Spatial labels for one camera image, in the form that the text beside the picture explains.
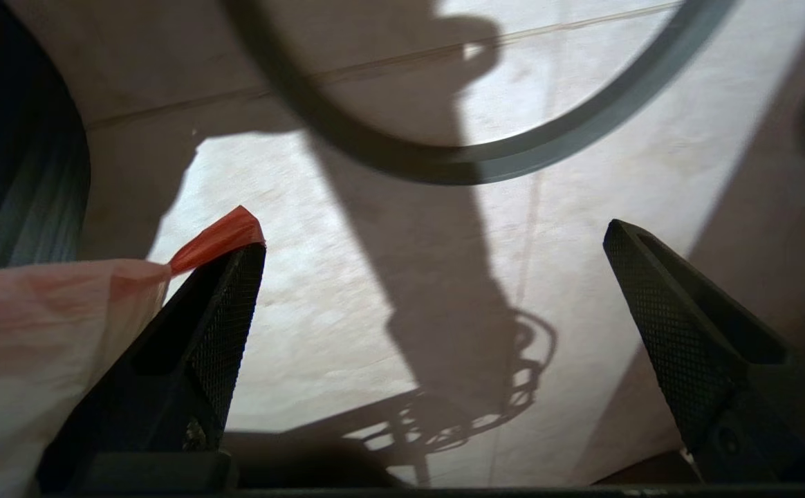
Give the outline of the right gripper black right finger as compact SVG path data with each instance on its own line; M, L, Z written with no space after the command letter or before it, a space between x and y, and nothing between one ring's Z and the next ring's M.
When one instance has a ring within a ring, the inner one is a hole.
M805 355L652 233L614 219L604 251L701 476L805 483Z

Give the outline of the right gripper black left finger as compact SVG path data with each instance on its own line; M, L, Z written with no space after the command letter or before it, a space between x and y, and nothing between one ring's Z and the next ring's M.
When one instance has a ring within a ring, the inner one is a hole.
M266 247L195 269L46 448L40 485L68 485L96 454L216 450L256 308Z

